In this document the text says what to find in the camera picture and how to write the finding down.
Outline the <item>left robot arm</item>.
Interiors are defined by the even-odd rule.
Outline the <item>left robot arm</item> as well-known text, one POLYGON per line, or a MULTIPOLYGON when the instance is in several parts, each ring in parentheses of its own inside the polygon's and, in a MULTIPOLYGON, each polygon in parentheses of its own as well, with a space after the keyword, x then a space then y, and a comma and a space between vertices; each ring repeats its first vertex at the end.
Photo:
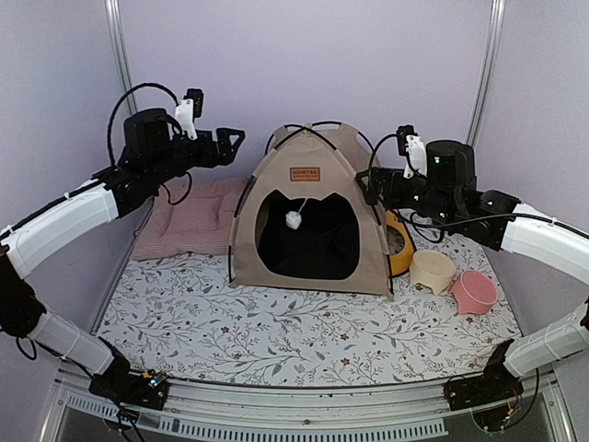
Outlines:
POLYGON ((113 344, 51 311, 26 279, 90 230, 140 208, 168 181, 193 168, 231 164, 245 132, 198 130, 193 123, 198 115, 190 103, 179 104, 174 116, 162 108, 135 113, 123 123, 125 146, 114 165, 1 233, 2 332, 77 364, 91 379, 90 393, 117 405, 162 409, 168 392, 165 375, 155 370, 132 372, 113 344))

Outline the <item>pink checkered cushion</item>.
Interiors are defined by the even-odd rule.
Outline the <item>pink checkered cushion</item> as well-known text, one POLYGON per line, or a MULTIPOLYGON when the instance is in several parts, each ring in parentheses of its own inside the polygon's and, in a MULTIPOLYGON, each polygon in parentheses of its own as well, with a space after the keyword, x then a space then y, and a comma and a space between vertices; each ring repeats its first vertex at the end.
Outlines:
POLYGON ((152 213, 136 240, 131 259, 155 260, 192 252, 225 255, 237 202, 247 184, 231 178, 194 185, 173 186, 173 198, 186 199, 171 205, 167 196, 155 198, 152 213))

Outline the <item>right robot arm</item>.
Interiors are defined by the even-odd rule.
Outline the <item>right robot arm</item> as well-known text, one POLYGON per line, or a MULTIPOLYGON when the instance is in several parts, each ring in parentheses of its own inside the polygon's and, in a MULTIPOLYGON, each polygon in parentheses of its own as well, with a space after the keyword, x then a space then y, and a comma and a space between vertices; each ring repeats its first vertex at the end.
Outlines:
MULTIPOLYGON (((397 140, 406 159, 404 169, 368 164, 355 175, 369 204, 381 204, 388 211, 411 209, 428 218, 426 229, 532 258, 587 283, 587 233, 507 193, 479 191, 469 145, 454 140, 425 144, 416 135, 400 135, 397 140)), ((498 344, 480 375, 445 383, 445 398, 451 410, 461 410, 519 397, 522 376, 587 347, 588 305, 582 303, 539 331, 498 344)))

